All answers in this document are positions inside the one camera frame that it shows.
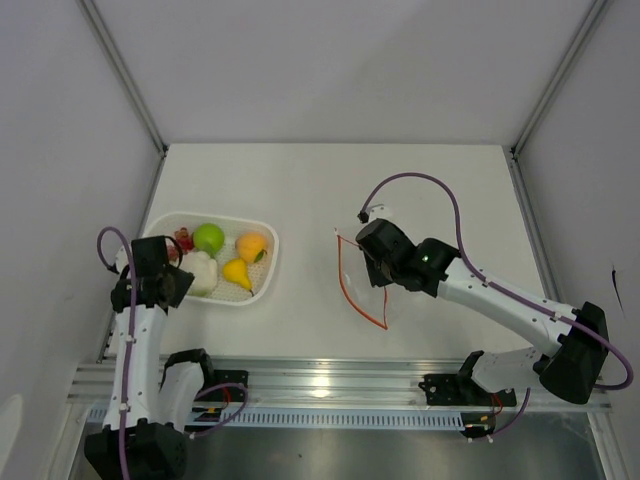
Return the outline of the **red grapes bunch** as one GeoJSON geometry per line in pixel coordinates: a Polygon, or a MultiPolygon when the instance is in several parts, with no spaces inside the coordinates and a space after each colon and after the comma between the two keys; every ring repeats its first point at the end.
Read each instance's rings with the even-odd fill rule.
{"type": "Polygon", "coordinates": [[[169,261],[177,263],[180,256],[185,256],[194,249],[192,234],[186,227],[181,227],[173,233],[171,240],[166,241],[169,261]]]}

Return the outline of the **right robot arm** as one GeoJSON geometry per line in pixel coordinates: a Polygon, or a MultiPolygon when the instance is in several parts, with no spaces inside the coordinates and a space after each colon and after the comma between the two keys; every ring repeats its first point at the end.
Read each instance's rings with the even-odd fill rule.
{"type": "Polygon", "coordinates": [[[507,294],[481,279],[460,251],[440,240],[412,241],[395,224],[376,219],[357,234],[372,286],[399,285],[467,307],[524,338],[526,349],[502,353],[475,351],[458,372],[456,389],[468,403],[479,403],[507,389],[544,387],[569,403],[584,405],[607,356],[603,311],[581,308],[528,293],[507,294]]]}

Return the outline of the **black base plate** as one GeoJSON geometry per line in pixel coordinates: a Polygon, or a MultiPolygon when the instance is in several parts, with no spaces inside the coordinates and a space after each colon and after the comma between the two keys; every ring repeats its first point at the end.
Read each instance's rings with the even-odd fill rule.
{"type": "Polygon", "coordinates": [[[247,397],[249,373],[246,370],[214,370],[204,380],[197,401],[217,403],[243,402],[247,397]]]}
{"type": "Polygon", "coordinates": [[[490,393],[461,374],[433,373],[418,383],[429,406],[515,407],[514,391],[490,393]]]}

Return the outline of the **aluminium mounting rail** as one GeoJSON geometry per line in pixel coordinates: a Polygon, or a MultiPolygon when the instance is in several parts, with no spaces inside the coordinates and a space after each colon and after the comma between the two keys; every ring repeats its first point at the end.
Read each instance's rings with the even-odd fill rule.
{"type": "MultiPolygon", "coordinates": [[[[249,405],[274,408],[393,409],[426,407],[418,388],[425,374],[455,373],[460,360],[332,360],[213,357],[216,370],[249,373],[249,405]]],[[[77,367],[66,401],[108,403],[115,357],[77,367]]],[[[610,397],[595,391],[586,405],[557,399],[542,387],[532,388],[526,412],[609,413],[610,397]]]]}

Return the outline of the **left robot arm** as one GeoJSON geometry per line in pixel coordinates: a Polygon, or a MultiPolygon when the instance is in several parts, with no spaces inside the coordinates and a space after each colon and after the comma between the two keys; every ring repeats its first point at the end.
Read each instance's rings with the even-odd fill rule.
{"type": "Polygon", "coordinates": [[[112,392],[102,429],[86,437],[84,455],[102,479],[180,479],[192,403],[217,387],[203,349],[160,361],[168,313],[195,277],[171,264],[164,236],[137,239],[125,254],[110,294],[119,334],[112,392]]]}

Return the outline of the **orange fruit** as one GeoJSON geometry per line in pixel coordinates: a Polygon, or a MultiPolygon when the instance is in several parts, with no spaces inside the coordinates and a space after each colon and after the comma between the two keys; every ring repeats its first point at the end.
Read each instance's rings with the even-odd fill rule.
{"type": "Polygon", "coordinates": [[[268,241],[257,232],[248,232],[235,242],[238,256],[249,264],[259,262],[267,253],[268,241]]]}

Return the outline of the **green apple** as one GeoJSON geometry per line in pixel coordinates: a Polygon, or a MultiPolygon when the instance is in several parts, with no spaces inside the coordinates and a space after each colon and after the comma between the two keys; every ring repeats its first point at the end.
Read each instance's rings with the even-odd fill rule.
{"type": "Polygon", "coordinates": [[[215,256],[224,246],[225,234],[218,225],[204,223],[194,230],[192,240],[196,249],[215,256]]]}

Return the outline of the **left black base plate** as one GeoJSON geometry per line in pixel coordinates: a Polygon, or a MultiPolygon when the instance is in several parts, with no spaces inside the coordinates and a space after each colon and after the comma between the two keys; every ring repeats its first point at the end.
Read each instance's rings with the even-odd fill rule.
{"type": "Polygon", "coordinates": [[[217,403],[243,402],[247,397],[249,373],[246,370],[214,370],[204,380],[197,401],[217,403]]]}

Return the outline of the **clear zip top bag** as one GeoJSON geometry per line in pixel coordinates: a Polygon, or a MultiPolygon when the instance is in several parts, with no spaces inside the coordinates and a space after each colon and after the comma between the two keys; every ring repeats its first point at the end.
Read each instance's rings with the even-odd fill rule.
{"type": "Polygon", "coordinates": [[[353,228],[335,228],[338,282],[347,304],[363,319],[387,331],[389,292],[371,285],[363,252],[355,242],[353,228]]]}

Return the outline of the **white cauliflower with leaves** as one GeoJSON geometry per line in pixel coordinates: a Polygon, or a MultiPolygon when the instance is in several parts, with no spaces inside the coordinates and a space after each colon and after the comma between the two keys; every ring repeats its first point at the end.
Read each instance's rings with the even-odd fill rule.
{"type": "Polygon", "coordinates": [[[203,251],[192,251],[184,256],[180,268],[194,276],[188,295],[207,297],[212,294],[218,283],[218,264],[214,258],[203,251]]]}

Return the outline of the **white perforated plastic basket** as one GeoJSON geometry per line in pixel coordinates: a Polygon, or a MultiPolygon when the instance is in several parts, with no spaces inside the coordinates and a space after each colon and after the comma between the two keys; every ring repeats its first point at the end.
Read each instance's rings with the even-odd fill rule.
{"type": "Polygon", "coordinates": [[[184,250],[170,247],[174,264],[195,280],[187,298],[209,304],[248,305],[264,294],[275,271],[279,238],[268,224],[220,215],[165,214],[145,229],[147,236],[168,235],[184,250]]]}

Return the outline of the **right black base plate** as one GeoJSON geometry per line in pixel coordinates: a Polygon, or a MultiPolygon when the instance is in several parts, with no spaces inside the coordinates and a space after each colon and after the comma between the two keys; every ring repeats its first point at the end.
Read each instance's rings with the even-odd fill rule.
{"type": "Polygon", "coordinates": [[[429,406],[515,407],[514,391],[490,393],[461,374],[433,373],[418,383],[429,406]]]}

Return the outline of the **yellow pear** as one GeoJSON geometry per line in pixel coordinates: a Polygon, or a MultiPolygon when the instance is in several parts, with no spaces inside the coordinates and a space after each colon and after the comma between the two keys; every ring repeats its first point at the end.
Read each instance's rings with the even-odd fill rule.
{"type": "Polygon", "coordinates": [[[242,258],[228,261],[222,269],[222,275],[227,282],[238,285],[251,295],[254,295],[253,284],[248,273],[248,265],[242,258]]]}

